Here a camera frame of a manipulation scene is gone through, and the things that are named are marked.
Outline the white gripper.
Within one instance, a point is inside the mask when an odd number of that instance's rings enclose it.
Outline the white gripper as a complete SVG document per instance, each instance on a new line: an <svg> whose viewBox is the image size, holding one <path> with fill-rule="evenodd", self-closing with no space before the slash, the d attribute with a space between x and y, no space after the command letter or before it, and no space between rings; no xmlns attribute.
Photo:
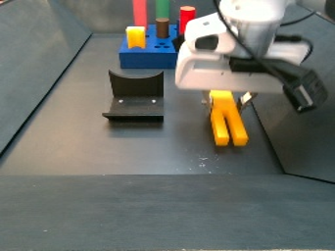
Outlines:
<svg viewBox="0 0 335 251"><path fill-rule="evenodd" d="M264 17L253 12L224 12L222 16L237 38L259 58L284 60L293 66L301 63L307 54L305 43L273 41L283 14ZM256 93L283 92L280 81L269 74L233 69L233 59L246 58L216 13L186 23L184 42L177 52L174 84L181 89L202 90L201 104L208 113L212 111L209 90L249 91L237 98L238 112Z"/></svg>

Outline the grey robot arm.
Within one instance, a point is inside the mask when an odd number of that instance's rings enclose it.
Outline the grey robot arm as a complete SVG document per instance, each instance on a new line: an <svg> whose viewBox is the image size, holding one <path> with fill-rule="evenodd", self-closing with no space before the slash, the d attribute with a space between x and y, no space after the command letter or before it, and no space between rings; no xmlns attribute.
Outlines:
<svg viewBox="0 0 335 251"><path fill-rule="evenodd" d="M213 0L216 12L185 25L174 66L181 89L228 90L250 96L283 93L301 112L307 91L303 43L277 42L287 0Z"/></svg>

